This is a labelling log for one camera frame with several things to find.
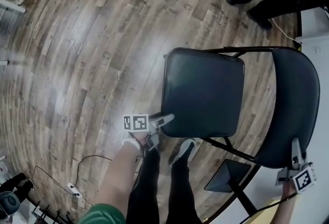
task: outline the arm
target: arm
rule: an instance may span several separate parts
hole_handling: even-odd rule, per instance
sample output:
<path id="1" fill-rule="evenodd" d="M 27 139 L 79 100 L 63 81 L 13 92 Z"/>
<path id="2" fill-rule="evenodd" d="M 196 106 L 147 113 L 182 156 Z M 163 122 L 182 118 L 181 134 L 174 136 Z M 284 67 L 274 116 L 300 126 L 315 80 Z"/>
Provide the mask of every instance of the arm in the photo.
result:
<path id="1" fill-rule="evenodd" d="M 134 136 L 145 144 L 147 133 L 135 133 Z M 129 195 L 134 184 L 137 156 L 141 155 L 136 146 L 126 142 L 108 166 L 95 204 L 109 204 L 127 216 Z"/>
<path id="2" fill-rule="evenodd" d="M 283 183 L 282 199 L 285 199 L 296 193 L 294 183 L 292 181 Z M 293 214 L 296 196 L 279 204 L 278 209 L 270 224 L 289 224 Z"/>

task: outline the chair seat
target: chair seat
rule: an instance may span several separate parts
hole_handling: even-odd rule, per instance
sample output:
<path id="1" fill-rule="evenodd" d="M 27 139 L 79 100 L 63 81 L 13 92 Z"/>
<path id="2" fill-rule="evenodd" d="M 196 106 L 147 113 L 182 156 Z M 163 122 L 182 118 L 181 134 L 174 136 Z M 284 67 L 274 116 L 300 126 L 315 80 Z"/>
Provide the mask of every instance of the chair seat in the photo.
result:
<path id="1" fill-rule="evenodd" d="M 170 137 L 234 135 L 241 111 L 244 63 L 241 59 L 176 48 L 166 59 L 163 115 L 175 119 L 162 127 Z"/>

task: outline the white cable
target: white cable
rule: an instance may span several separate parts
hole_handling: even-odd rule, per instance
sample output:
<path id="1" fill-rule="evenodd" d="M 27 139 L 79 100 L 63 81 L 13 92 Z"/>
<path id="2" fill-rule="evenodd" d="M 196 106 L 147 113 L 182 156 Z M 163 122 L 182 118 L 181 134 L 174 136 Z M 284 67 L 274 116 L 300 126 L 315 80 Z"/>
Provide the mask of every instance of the white cable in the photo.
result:
<path id="1" fill-rule="evenodd" d="M 94 203 L 91 203 L 88 199 L 86 199 L 86 198 L 84 198 L 82 196 L 77 195 L 77 197 L 81 197 L 83 200 L 85 200 L 86 202 L 88 202 L 92 206 L 94 205 Z"/>
<path id="2" fill-rule="evenodd" d="M 283 35 L 285 35 L 288 39 L 297 42 L 298 44 L 302 45 L 300 42 L 296 41 L 295 39 L 289 37 L 279 26 L 278 24 L 275 22 L 274 19 L 271 18 L 271 20 L 273 21 L 273 23 L 276 25 L 276 27 L 283 33 Z"/>

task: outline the hand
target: hand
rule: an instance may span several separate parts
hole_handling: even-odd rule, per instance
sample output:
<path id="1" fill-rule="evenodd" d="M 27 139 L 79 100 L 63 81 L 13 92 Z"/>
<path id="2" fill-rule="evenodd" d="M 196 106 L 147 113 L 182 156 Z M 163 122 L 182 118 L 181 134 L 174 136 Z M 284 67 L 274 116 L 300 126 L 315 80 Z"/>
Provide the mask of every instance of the hand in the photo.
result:
<path id="1" fill-rule="evenodd" d="M 146 138 L 148 137 L 148 132 L 136 132 L 133 135 L 143 146 L 147 144 Z"/>
<path id="2" fill-rule="evenodd" d="M 289 196 L 291 196 L 292 194 L 296 193 L 296 188 L 295 188 L 295 184 L 292 180 L 286 181 L 283 183 L 282 186 L 282 198 L 287 198 Z"/>

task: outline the chair backrest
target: chair backrest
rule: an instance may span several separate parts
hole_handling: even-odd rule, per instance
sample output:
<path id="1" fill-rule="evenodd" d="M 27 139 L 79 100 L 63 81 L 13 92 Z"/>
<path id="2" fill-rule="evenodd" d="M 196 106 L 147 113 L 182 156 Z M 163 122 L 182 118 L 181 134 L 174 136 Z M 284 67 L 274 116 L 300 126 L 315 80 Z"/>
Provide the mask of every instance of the chair backrest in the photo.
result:
<path id="1" fill-rule="evenodd" d="M 291 143 L 298 137 L 304 153 L 312 137 L 320 100 L 318 74 L 301 52 L 272 50 L 277 96 L 273 118 L 255 162 L 270 168 L 291 166 Z"/>

